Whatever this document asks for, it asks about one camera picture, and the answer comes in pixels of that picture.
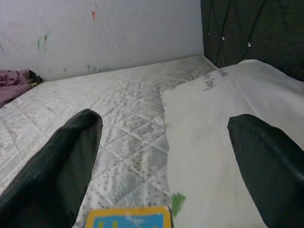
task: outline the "book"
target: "book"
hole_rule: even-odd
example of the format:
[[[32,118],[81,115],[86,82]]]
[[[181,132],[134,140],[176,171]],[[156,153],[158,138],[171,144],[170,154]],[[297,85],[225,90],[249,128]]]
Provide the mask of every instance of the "book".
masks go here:
[[[171,228],[168,207],[92,210],[85,228]]]

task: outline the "dark headboard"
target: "dark headboard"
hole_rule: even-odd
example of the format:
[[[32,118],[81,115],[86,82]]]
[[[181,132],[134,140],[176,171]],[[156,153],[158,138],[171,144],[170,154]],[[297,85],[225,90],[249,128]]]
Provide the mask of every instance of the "dark headboard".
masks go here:
[[[304,81],[304,0],[201,0],[205,56],[258,59]]]

